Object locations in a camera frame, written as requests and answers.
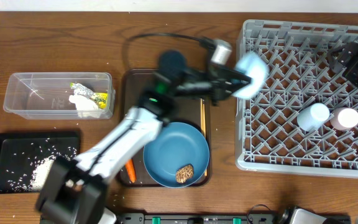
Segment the light blue small bowl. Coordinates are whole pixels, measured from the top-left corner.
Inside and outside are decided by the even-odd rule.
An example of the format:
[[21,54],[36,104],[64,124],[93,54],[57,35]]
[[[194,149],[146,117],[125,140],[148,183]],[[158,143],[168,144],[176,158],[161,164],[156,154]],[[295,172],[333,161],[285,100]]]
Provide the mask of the light blue small bowl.
[[247,86],[242,87],[232,94],[233,96],[242,99],[251,99],[256,95],[262,88],[267,75],[269,74],[267,64],[255,52],[244,54],[238,60],[234,69],[251,78],[251,81]]

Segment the light blue plastic cup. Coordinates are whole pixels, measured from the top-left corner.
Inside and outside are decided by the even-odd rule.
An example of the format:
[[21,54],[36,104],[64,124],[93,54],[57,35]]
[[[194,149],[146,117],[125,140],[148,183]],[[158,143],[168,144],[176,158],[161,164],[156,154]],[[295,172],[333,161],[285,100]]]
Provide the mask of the light blue plastic cup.
[[330,112],[326,105],[315,103],[301,110],[296,117],[298,126],[307,132],[317,130],[329,118]]

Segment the yellow silver snack wrapper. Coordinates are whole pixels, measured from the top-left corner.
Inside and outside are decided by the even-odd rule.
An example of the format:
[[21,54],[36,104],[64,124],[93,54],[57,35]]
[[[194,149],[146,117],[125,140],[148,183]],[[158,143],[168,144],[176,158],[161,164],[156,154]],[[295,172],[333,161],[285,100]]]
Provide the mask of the yellow silver snack wrapper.
[[105,109],[107,106],[108,93],[97,93],[80,83],[70,83],[73,96],[83,96],[87,100],[93,101],[98,108]]

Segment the white tissue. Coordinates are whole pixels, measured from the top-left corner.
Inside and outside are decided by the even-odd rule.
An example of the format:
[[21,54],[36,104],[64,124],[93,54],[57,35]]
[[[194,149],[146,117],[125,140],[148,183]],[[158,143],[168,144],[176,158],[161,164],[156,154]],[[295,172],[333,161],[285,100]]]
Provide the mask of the white tissue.
[[91,99],[82,95],[70,95],[69,102],[75,104],[78,117],[81,119],[99,119],[102,109]]

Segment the white rice grains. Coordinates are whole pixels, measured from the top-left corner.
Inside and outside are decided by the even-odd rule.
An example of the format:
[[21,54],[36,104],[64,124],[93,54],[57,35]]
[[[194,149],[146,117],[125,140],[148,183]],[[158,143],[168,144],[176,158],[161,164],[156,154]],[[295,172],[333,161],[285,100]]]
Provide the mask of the white rice grains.
[[10,139],[2,144],[0,194],[38,192],[58,157],[76,156],[80,140],[73,138]]

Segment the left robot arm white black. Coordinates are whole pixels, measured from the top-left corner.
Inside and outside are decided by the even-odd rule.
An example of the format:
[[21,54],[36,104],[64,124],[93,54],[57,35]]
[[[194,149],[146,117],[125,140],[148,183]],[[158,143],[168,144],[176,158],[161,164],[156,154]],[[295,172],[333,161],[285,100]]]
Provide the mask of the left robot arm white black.
[[226,66],[231,46],[223,40],[200,38],[208,51],[205,71],[188,67],[176,50],[162,53],[153,84],[138,103],[97,145],[73,159],[58,157],[52,164],[35,208],[54,223],[115,223],[105,206],[108,188],[124,164],[155,140],[175,110],[176,97],[209,98],[213,103],[230,96],[249,97],[257,79],[267,71],[256,54],[241,57],[235,68]]

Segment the grey dishwasher rack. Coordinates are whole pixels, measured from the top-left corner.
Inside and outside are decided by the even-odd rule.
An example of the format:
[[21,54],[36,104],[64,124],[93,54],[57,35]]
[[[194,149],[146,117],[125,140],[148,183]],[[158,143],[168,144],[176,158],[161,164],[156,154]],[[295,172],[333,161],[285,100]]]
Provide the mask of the grey dishwasher rack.
[[296,121],[314,103],[358,112],[358,89],[329,68],[330,49],[358,42],[358,26],[249,19],[237,55],[255,52],[270,73],[261,91],[237,102],[235,163],[241,170],[358,179],[358,124],[306,132]]

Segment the dark brown serving tray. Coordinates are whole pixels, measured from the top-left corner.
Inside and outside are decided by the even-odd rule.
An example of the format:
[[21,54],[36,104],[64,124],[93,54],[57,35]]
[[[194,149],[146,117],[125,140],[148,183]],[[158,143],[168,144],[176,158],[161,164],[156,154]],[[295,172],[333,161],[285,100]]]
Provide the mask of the dark brown serving tray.
[[[132,69],[125,73],[121,86],[121,111],[120,118],[123,119],[130,107],[137,104],[139,96],[144,88],[153,84],[154,71],[152,69]],[[202,99],[178,98],[179,104],[173,122],[183,122],[190,124],[203,133],[207,142],[211,142],[210,137],[210,112],[209,102]],[[116,179],[126,187],[161,187],[151,178],[144,166],[143,149],[137,152],[132,158],[136,182],[129,180],[127,171],[119,171]]]

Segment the pink plastic cup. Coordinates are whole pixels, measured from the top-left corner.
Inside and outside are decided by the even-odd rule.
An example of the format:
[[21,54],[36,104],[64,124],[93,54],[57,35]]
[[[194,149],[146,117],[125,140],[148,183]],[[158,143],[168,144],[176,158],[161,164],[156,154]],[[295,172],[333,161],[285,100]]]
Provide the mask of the pink plastic cup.
[[340,131],[351,129],[358,124],[358,112],[352,108],[337,108],[333,111],[330,123]]

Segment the dark blue plate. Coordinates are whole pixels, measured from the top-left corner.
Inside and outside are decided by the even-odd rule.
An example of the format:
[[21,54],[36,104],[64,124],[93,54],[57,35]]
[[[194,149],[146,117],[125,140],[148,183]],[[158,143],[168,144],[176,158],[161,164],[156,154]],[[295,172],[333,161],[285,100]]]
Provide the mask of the dark blue plate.
[[[154,181],[168,188],[183,188],[204,177],[210,151],[201,131],[187,123],[173,122],[144,147],[143,158],[144,166]],[[177,170],[188,164],[193,166],[194,176],[184,184],[177,183]]]

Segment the brown mushroom piece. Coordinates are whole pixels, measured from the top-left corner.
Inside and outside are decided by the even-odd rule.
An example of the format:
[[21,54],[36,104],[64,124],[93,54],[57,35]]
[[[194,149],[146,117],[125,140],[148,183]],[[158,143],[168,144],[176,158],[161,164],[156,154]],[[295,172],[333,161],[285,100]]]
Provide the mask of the brown mushroom piece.
[[194,176],[194,168],[191,164],[188,164],[177,170],[175,180],[179,184],[184,184],[187,180],[190,180]]

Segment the orange carrot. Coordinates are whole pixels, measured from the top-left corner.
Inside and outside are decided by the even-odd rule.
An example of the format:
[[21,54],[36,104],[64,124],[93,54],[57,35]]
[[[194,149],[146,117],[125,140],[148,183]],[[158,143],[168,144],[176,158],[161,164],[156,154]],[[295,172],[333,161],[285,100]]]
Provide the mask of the orange carrot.
[[133,164],[133,160],[129,159],[126,164],[125,164],[125,168],[129,177],[129,180],[134,183],[136,181],[136,173],[135,173],[135,168],[134,168],[134,164]]

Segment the clear plastic bin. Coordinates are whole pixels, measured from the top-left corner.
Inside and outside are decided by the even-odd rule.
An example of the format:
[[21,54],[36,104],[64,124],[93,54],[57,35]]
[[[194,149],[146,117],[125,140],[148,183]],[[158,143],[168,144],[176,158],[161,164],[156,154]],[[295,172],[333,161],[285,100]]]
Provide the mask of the clear plastic bin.
[[81,119],[75,104],[69,102],[73,95],[70,83],[108,93],[107,106],[99,119],[112,117],[115,90],[112,76],[103,72],[14,73],[7,84],[3,109],[25,119]]

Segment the black plastic tray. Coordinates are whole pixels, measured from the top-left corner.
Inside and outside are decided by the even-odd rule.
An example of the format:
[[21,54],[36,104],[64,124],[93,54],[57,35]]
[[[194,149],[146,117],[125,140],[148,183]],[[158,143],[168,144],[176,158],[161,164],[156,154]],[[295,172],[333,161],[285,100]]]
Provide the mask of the black plastic tray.
[[0,133],[0,194],[40,191],[54,160],[70,160],[79,149],[73,131]]

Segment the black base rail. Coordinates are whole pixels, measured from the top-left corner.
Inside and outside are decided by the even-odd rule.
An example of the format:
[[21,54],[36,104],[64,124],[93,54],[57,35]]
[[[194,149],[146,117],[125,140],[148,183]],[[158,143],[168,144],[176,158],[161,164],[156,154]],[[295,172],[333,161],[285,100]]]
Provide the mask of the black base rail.
[[251,214],[250,220],[246,215],[144,215],[142,213],[123,213],[116,220],[104,223],[113,224],[273,224],[277,217],[273,214]]

